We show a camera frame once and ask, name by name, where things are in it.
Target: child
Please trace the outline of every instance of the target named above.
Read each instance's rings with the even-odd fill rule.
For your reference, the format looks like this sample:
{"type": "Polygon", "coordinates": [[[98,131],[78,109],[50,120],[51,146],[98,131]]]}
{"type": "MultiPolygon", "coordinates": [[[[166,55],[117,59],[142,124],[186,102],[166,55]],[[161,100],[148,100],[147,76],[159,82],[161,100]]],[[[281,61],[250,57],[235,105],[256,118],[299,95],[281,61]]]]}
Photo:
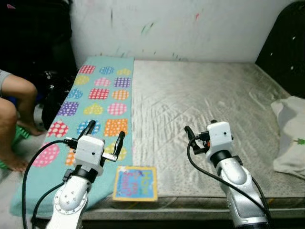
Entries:
{"type": "Polygon", "coordinates": [[[32,135],[43,133],[35,127],[33,119],[36,96],[37,90],[31,82],[0,70],[0,160],[13,171],[24,171],[28,164],[11,149],[16,124],[32,135]],[[17,109],[13,103],[1,98],[2,96],[15,97],[17,109]]]}

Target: bare foot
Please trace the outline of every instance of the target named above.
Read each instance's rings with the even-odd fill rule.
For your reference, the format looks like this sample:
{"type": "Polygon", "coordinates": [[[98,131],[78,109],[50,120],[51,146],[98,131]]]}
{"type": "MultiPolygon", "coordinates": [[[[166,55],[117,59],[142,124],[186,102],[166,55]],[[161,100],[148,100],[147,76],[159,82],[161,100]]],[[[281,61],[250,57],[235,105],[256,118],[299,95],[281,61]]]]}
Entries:
{"type": "Polygon", "coordinates": [[[42,135],[44,133],[44,131],[40,131],[36,128],[35,124],[28,124],[28,123],[25,123],[23,121],[20,121],[18,120],[17,121],[17,125],[23,127],[24,129],[26,129],[27,131],[29,131],[29,133],[31,135],[34,135],[34,136],[39,136],[39,135],[42,135]]]}
{"type": "Polygon", "coordinates": [[[12,151],[7,152],[5,155],[1,155],[0,160],[13,171],[22,172],[28,166],[28,162],[15,155],[12,151]]]}

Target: mattress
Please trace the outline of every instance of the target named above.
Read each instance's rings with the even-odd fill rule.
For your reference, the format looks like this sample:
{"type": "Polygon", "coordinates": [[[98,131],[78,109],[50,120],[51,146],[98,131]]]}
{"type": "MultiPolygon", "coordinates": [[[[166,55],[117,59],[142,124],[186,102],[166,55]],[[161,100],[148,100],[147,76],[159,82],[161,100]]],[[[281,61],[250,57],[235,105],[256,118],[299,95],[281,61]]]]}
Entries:
{"type": "MultiPolygon", "coordinates": [[[[157,168],[159,199],[115,202],[108,196],[83,219],[229,219],[219,184],[186,156],[184,127],[199,133],[212,119],[229,122],[233,154],[261,185],[273,217],[305,217],[305,181],[272,167],[280,135],[270,104],[288,96],[252,63],[135,61],[133,165],[157,168]]],[[[193,159],[214,173],[204,155],[193,159]]]]}

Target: white pillow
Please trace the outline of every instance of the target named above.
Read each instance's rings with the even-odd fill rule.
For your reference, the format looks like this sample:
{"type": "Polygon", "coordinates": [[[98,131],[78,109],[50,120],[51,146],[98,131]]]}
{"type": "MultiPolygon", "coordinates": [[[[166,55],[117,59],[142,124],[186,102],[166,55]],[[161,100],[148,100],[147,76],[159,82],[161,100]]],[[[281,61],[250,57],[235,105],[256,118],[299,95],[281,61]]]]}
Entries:
{"type": "Polygon", "coordinates": [[[305,100],[291,96],[271,104],[281,130],[274,170],[305,179],[305,100]]]}

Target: book cover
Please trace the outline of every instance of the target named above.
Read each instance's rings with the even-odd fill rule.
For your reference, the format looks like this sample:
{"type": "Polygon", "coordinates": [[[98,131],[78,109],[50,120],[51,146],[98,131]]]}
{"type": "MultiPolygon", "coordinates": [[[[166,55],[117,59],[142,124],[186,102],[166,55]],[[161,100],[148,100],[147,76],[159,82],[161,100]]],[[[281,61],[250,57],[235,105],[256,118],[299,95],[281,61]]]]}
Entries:
{"type": "Polygon", "coordinates": [[[119,166],[112,199],[156,201],[158,199],[156,168],[119,166]]]}

